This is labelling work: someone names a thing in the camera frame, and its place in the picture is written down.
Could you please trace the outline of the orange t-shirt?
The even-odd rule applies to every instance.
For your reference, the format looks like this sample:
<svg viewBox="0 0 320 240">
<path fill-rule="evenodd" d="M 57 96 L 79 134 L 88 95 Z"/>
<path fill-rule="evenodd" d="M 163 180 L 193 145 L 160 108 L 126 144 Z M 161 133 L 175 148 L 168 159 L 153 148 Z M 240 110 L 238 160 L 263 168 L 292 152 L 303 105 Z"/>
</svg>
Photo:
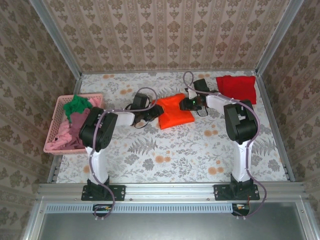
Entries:
<svg viewBox="0 0 320 240">
<path fill-rule="evenodd" d="M 184 98 L 185 95 L 183 93 L 178 93 L 157 100 L 156 104 L 163 109 L 163 114 L 158 117 L 158 124 L 161 130 L 193 123 L 195 121 L 195 118 L 190 111 L 180 110 L 179 103 Z"/>
</svg>

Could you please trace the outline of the floral print table cover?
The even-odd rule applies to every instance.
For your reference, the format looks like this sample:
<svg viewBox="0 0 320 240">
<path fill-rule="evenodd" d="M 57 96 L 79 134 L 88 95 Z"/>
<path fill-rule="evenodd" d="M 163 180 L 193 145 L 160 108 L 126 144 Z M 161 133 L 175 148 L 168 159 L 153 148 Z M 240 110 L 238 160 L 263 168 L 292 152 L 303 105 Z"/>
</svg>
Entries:
<svg viewBox="0 0 320 240">
<path fill-rule="evenodd" d="M 210 90 L 217 90 L 216 77 L 255 76 L 252 71 L 195 72 Z M 159 98 L 185 93 L 183 72 L 87 74 L 80 93 L 102 93 L 105 109 L 132 103 L 141 87 L 154 89 Z M 252 148 L 250 173 L 259 181 L 286 181 L 286 173 L 257 83 L 260 133 Z M 208 109 L 208 116 L 192 112 L 195 122 L 160 129 L 158 119 L 137 129 L 116 127 L 106 149 L 107 171 L 112 183 L 229 182 L 234 166 L 234 146 L 225 130 L 224 116 Z M 56 182 L 86 183 L 90 175 L 88 155 L 62 157 Z"/>
</svg>

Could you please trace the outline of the red folded t-shirt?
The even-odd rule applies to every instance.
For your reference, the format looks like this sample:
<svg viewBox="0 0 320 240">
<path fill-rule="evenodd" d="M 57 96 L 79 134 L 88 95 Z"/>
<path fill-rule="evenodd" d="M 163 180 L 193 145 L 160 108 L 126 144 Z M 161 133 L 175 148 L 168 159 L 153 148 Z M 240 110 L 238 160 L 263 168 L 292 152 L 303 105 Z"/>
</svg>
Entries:
<svg viewBox="0 0 320 240">
<path fill-rule="evenodd" d="M 226 97 L 244 101 L 250 100 L 252 105 L 257 104 L 255 76 L 225 75 L 216 78 L 218 91 Z"/>
</svg>

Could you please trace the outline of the mauve t-shirt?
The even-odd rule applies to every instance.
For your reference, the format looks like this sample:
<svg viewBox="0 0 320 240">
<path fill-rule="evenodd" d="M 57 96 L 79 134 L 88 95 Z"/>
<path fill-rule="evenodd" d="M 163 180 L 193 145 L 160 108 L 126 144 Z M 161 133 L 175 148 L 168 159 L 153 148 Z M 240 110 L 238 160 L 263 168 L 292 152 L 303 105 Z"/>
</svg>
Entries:
<svg viewBox="0 0 320 240">
<path fill-rule="evenodd" d="M 69 134 L 71 135 L 71 141 L 66 146 L 68 149 L 74 150 L 74 149 L 84 148 L 83 141 L 80 139 L 79 134 L 89 113 L 90 113 L 90 109 L 85 108 L 83 113 L 73 112 L 70 115 L 71 125 L 69 129 Z"/>
</svg>

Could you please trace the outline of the green t-shirt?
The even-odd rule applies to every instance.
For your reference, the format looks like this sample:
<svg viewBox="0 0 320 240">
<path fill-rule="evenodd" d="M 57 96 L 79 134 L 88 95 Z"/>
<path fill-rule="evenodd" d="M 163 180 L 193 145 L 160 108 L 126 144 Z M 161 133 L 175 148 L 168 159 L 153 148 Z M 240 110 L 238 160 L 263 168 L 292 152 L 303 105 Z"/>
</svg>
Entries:
<svg viewBox="0 0 320 240">
<path fill-rule="evenodd" d="M 74 95 L 73 99 L 63 106 L 63 110 L 65 111 L 65 115 L 69 123 L 71 123 L 72 122 L 71 114 L 73 113 L 82 114 L 85 109 L 91 109 L 92 107 L 93 105 L 89 102 L 87 98 Z"/>
</svg>

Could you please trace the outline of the black connector box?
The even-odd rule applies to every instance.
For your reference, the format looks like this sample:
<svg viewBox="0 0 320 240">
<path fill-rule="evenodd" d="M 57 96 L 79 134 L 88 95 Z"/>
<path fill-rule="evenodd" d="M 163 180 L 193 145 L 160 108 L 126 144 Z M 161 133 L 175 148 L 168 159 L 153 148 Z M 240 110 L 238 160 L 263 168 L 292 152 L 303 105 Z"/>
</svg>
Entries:
<svg viewBox="0 0 320 240">
<path fill-rule="evenodd" d="M 112 206 L 112 204 L 94 204 L 92 207 L 92 214 L 98 218 L 105 218 L 112 209 Z"/>
<path fill-rule="evenodd" d="M 232 204 L 232 215 L 236 217 L 247 216 L 250 212 L 249 203 L 233 203 Z"/>
</svg>

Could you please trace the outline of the grey metal panel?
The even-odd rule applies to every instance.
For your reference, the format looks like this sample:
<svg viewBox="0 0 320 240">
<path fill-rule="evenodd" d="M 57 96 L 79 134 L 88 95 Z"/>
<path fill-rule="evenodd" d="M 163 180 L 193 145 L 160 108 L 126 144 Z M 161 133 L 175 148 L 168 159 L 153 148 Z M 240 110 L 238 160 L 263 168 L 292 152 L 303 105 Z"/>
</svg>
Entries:
<svg viewBox="0 0 320 240">
<path fill-rule="evenodd" d="M 293 203 L 266 203 L 247 219 L 230 213 L 88 213 L 44 217 L 39 240 L 307 240 Z"/>
</svg>

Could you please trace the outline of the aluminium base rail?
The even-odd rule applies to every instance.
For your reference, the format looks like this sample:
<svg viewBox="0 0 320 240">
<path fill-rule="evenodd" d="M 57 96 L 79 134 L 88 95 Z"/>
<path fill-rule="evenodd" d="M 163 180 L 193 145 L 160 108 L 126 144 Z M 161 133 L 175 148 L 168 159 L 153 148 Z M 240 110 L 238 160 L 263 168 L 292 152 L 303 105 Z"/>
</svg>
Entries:
<svg viewBox="0 0 320 240">
<path fill-rule="evenodd" d="M 307 201 L 308 194 L 301 182 L 267 181 L 266 203 Z M 200 183 L 125 183 L 124 203 L 213 203 L 216 185 L 221 182 Z M 81 203 L 84 183 L 40 184 L 36 202 Z"/>
</svg>

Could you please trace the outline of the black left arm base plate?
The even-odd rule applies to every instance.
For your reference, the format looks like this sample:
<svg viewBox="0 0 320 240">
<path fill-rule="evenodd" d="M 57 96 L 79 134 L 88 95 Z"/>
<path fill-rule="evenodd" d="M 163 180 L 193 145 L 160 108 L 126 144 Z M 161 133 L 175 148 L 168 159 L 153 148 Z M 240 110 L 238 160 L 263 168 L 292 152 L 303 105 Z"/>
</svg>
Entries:
<svg viewBox="0 0 320 240">
<path fill-rule="evenodd" d="M 112 191 L 115 201 L 123 201 L 126 194 L 125 185 L 109 185 L 109 189 Z M 112 201 L 113 197 L 111 193 L 103 186 L 96 184 L 85 185 L 81 193 L 82 201 Z"/>
</svg>

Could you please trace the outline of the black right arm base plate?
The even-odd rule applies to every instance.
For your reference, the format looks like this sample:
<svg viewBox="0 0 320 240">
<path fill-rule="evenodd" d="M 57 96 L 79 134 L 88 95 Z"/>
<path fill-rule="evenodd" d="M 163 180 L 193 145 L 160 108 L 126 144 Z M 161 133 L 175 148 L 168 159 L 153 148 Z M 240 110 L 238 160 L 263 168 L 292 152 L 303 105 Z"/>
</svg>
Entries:
<svg viewBox="0 0 320 240">
<path fill-rule="evenodd" d="M 231 188 L 229 184 L 215 184 L 213 188 L 216 201 L 260 200 L 260 193 L 256 184 L 241 189 Z"/>
</svg>

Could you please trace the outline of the aluminium frame post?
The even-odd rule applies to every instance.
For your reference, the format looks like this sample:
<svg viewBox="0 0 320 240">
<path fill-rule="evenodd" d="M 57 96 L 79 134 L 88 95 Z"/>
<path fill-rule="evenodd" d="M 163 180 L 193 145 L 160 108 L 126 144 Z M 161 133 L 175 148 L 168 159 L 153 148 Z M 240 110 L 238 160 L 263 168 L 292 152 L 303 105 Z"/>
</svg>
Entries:
<svg viewBox="0 0 320 240">
<path fill-rule="evenodd" d="M 57 46 L 60 54 L 62 55 L 63 59 L 68 65 L 73 76 L 77 81 L 80 80 L 81 74 L 82 74 L 80 67 L 76 63 L 76 60 L 70 48 L 68 47 L 67 42 L 64 40 L 63 35 L 58 28 L 58 24 L 53 19 L 44 1 L 43 0 L 29 0 L 29 1 L 33 6 L 34 10 L 36 11 L 36 13 L 38 14 L 46 30 L 50 34 L 52 40 Z"/>
<path fill-rule="evenodd" d="M 255 72 L 257 76 L 261 76 L 279 47 L 282 39 L 288 31 L 295 16 L 300 10 L 304 0 L 290 0 L 275 31 L 268 42 L 256 68 Z"/>
</svg>

